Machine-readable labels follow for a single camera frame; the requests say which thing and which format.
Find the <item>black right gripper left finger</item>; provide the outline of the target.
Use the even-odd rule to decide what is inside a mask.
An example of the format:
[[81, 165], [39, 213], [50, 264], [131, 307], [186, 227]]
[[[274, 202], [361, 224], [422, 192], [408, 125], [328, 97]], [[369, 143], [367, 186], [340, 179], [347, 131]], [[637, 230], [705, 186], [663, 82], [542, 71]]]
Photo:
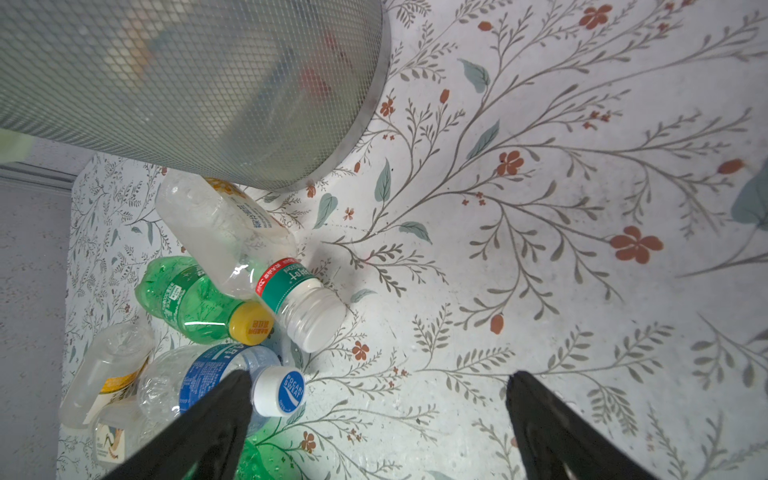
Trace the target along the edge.
[[252, 380], [227, 375], [108, 479], [232, 479], [252, 414]]

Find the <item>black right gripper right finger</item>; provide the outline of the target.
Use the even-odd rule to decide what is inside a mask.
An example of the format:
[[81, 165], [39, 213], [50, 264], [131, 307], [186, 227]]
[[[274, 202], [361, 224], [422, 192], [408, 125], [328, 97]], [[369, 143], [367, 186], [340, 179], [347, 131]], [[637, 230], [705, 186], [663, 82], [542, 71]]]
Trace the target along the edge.
[[506, 408], [529, 479], [651, 479], [532, 374], [509, 377]]

